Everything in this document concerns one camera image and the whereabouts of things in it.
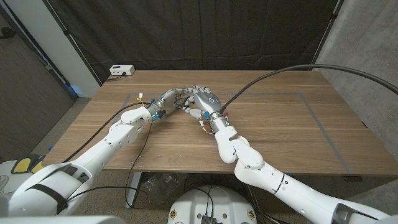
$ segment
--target electrical outlet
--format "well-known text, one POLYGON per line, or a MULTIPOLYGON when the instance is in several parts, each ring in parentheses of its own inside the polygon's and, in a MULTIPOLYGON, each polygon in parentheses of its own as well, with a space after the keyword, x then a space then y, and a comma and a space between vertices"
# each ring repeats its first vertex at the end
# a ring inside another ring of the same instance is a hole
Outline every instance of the electrical outlet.
POLYGON ((135 69, 132 65, 112 65, 109 71, 111 75, 122 75, 123 72, 126 72, 126 75, 132 75, 135 69))

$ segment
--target black curtain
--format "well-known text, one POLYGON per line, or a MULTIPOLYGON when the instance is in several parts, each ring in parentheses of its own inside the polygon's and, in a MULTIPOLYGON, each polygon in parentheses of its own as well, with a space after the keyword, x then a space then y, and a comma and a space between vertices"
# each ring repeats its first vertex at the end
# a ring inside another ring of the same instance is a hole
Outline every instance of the black curtain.
POLYGON ((102 82, 118 63, 136 70, 275 70, 310 63, 336 2, 49 0, 102 82))

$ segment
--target robotic arm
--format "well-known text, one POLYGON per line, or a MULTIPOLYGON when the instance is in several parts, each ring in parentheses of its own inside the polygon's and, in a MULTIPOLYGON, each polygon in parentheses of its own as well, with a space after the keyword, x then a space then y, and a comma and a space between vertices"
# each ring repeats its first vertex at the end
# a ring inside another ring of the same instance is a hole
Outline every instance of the robotic arm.
POLYGON ((12 195, 8 204, 9 217, 69 215, 84 200, 94 179, 124 146, 133 143, 144 124, 164 117, 166 112, 180 108, 185 95, 198 93, 195 88, 177 88, 165 92, 147 108, 124 112, 109 133, 74 161, 44 167, 26 180, 12 195))
POLYGON ((236 137, 235 128, 219 113, 221 103, 217 96, 196 93, 193 97, 201 110, 200 114, 206 114, 215 133, 222 160, 225 163, 238 160, 234 173, 240 181, 274 194, 313 223, 376 223, 389 217, 375 208, 317 192, 272 167, 250 147, 247 139, 236 137))

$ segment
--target white wall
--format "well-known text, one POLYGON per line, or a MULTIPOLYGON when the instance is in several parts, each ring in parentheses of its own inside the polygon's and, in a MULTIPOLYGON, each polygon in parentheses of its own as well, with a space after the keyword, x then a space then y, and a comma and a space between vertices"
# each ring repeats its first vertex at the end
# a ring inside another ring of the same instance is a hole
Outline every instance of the white wall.
POLYGON ((42 0, 6 0, 43 51, 80 97, 93 97, 100 86, 42 0))

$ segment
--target table top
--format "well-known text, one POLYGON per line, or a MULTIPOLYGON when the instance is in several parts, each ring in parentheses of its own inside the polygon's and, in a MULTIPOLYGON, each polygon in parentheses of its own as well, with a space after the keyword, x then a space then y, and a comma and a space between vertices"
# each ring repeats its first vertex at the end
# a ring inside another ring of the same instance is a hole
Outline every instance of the table top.
MULTIPOLYGON (((117 110, 158 99, 177 87, 207 86, 222 103, 267 71, 135 71, 106 82, 44 159, 62 162, 117 110)), ((322 175, 397 175, 398 163, 365 127, 319 72, 284 72, 259 81, 231 103, 229 123, 282 172, 322 175)), ((77 156, 105 137, 109 123, 77 156)), ((130 169, 141 151, 149 125, 135 142, 121 149, 105 169, 130 169)), ((153 122, 134 171, 233 173, 214 137, 182 110, 153 122)))

